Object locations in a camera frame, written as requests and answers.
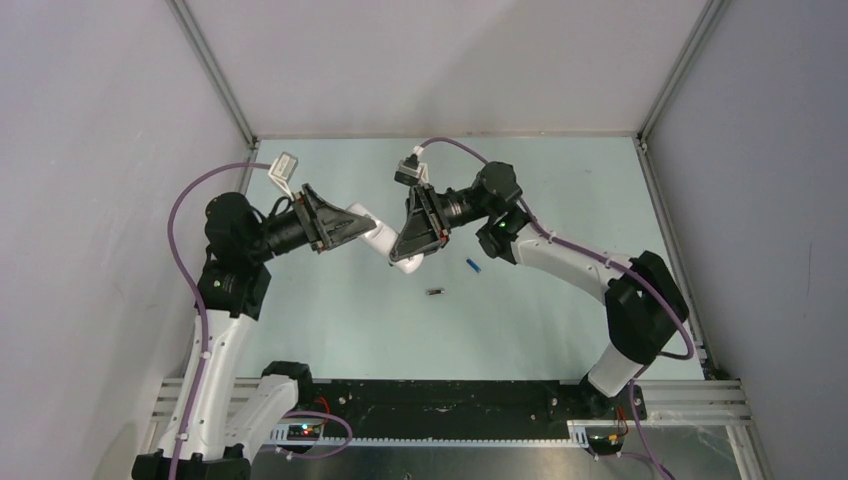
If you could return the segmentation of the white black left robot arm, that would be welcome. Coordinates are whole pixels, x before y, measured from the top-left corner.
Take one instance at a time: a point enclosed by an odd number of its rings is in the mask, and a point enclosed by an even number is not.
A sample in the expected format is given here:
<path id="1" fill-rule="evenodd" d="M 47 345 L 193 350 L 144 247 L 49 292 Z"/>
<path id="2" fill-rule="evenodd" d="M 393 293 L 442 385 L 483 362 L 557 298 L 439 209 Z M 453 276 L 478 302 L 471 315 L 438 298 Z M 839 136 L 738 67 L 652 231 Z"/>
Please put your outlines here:
<path id="1" fill-rule="evenodd" d="M 136 457 L 134 479 L 247 479 L 278 422 L 316 403 L 309 367 L 276 362 L 244 407 L 230 414 L 236 367 L 255 330 L 271 274 L 267 262 L 308 246 L 323 253 L 373 230 L 374 220 L 334 206 L 303 185 L 282 212 L 261 216 L 237 192 L 206 209 L 207 258 L 189 283 L 195 297 L 191 359 L 155 451 Z"/>

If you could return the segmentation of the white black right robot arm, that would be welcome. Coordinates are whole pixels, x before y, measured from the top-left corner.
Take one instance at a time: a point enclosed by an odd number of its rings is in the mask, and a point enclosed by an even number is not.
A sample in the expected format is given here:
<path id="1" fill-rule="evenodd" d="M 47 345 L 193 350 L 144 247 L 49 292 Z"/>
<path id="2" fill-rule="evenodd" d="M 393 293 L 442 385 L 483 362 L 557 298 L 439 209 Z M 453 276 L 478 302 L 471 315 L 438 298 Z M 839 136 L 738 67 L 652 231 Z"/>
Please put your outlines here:
<path id="1" fill-rule="evenodd" d="M 480 221 L 476 237 L 487 256 L 548 273 L 602 304 L 609 344 L 580 382 L 581 402 L 591 416 L 616 411 L 621 391 L 666 355 L 672 336 L 685 330 L 688 305 L 659 255 L 597 252 L 544 230 L 524 204 L 512 165 L 487 163 L 469 187 L 439 193 L 425 164 L 411 155 L 399 163 L 394 179 L 409 190 L 391 261 L 432 254 L 447 245 L 454 229 Z"/>

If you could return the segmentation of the white remote control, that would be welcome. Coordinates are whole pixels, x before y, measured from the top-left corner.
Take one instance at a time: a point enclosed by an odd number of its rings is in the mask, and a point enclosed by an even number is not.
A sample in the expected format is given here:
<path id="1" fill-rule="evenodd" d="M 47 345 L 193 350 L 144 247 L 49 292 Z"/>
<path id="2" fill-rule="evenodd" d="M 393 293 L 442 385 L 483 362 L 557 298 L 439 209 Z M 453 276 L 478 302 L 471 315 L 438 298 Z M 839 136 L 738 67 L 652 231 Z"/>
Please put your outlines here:
<path id="1" fill-rule="evenodd" d="M 398 261 L 394 261 L 389 258 L 390 251 L 398 238 L 398 233 L 391 226 L 377 218 L 361 203 L 353 203 L 349 205 L 346 210 L 350 213 L 366 217 L 374 222 L 375 227 L 360 235 L 359 239 L 376 253 L 384 257 L 390 266 L 405 274 L 411 274 L 421 266 L 424 259 L 423 254 L 418 254 Z"/>

